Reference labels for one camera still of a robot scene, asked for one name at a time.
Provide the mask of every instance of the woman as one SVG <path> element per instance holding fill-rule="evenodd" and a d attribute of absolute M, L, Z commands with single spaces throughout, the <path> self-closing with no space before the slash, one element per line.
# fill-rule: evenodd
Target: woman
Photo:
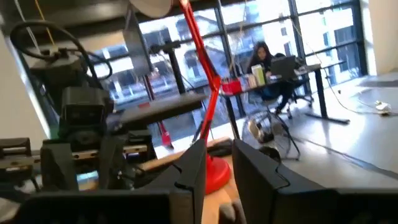
<path fill-rule="evenodd" d="M 247 73 L 251 73 L 251 67 L 255 65 L 261 65 L 266 77 L 271 76 L 271 60 L 274 56 L 269 52 L 269 48 L 264 41 L 260 41 L 254 47 L 253 56 L 250 59 Z M 292 82 L 281 81 L 270 85 L 262 90 L 258 90 L 257 93 L 261 95 L 262 100 L 273 100 L 282 96 L 282 101 L 276 108 L 275 113 L 280 114 L 282 109 L 286 106 L 289 99 L 292 97 L 295 84 Z"/>

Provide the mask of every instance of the red desk lamp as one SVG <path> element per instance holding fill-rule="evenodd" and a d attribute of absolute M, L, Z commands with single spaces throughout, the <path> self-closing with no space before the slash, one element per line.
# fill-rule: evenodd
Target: red desk lamp
<path fill-rule="evenodd" d="M 199 33 L 199 28 L 193 15 L 191 4 L 188 0 L 130 0 L 131 4 L 140 12 L 153 18 L 164 17 L 170 11 L 173 3 L 177 3 L 177 1 L 179 2 L 180 8 L 184 13 L 185 20 L 187 21 L 192 35 L 192 39 L 197 48 L 199 61 L 206 73 L 211 89 L 209 105 L 207 107 L 205 119 L 200 131 L 200 139 L 204 139 L 205 142 L 207 142 L 211 121 L 213 119 L 217 104 L 218 92 L 221 86 L 221 78 L 214 69 L 214 66 L 206 52 L 203 39 Z M 206 194 L 210 194 L 222 188 L 228 183 L 230 177 L 231 170 L 225 160 L 207 155 Z"/>

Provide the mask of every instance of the black desk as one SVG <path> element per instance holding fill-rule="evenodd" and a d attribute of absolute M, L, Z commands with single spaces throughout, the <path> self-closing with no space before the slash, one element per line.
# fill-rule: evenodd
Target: black desk
<path fill-rule="evenodd" d="M 315 80 L 317 82 L 317 90 L 318 90 L 318 97 L 319 97 L 321 115 L 317 115 L 317 114 L 314 114 L 314 113 L 306 113 L 307 116 L 311 116 L 311 117 L 314 117 L 314 118 L 325 119 L 325 120 L 328 120 L 328 121 L 333 121 L 333 122 L 342 123 L 342 124 L 348 124 L 349 123 L 348 119 L 336 119 L 336 118 L 328 117 L 328 113 L 327 113 L 327 109 L 326 109 L 325 94 L 323 92 L 323 82 L 322 82 L 321 70 L 333 67 L 335 65 L 339 65 L 341 63 L 344 63 L 344 61 L 328 63 L 328 64 L 324 64 L 324 65 L 320 65 L 320 66 L 309 66 L 306 71 L 296 72 L 296 75 L 298 77 L 302 76 L 302 75 L 306 75 L 306 74 L 308 74 L 310 72 L 315 72 Z M 234 133 L 235 139 L 240 139 L 240 137 L 239 137 L 238 126 L 236 125 L 235 113 L 234 113 L 234 110 L 233 110 L 233 107 L 232 107 L 232 102 L 231 102 L 230 98 L 232 96 L 241 95 L 243 93 L 248 93 L 248 92 L 251 92 L 251 91 L 260 90 L 260 89 L 263 89 L 263 88 L 265 88 L 267 86 L 270 86 L 270 85 L 273 85 L 273 84 L 276 84 L 276 83 L 279 83 L 279 82 L 281 82 L 281 80 L 271 80 L 265 85 L 256 86 L 254 88 L 243 89 L 239 93 L 230 94 L 230 93 L 220 92 L 220 96 L 222 96 L 225 99 L 226 109 L 227 109 L 227 112 L 228 112 L 229 120 L 231 121 L 232 131 Z"/>

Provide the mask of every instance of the laptop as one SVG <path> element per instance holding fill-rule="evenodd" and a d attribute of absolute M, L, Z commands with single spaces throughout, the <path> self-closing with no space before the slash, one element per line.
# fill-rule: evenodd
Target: laptop
<path fill-rule="evenodd" d="M 271 62 L 271 73 L 284 80 L 296 79 L 297 76 L 294 72 L 295 66 L 296 56 L 275 58 L 272 59 Z"/>

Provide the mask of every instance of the lamp shade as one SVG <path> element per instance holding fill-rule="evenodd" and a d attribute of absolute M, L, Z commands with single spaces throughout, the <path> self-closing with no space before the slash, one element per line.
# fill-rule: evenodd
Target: lamp shade
<path fill-rule="evenodd" d="M 130 3 L 144 15 L 160 18 L 170 11 L 173 0 L 130 0 Z"/>

